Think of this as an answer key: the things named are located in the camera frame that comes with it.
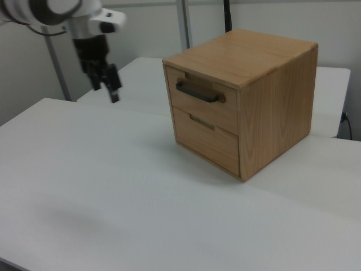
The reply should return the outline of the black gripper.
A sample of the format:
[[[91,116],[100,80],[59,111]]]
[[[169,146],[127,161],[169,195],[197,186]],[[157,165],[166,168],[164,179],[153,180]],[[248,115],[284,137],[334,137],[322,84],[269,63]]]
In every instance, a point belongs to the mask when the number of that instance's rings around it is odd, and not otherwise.
[[[106,56],[109,53],[105,35],[87,39],[72,39],[80,60],[82,70],[87,74],[94,90],[101,85],[101,65],[107,65]],[[112,103],[118,102],[118,89],[122,87],[115,64],[108,64],[104,70],[103,82],[108,90]]]

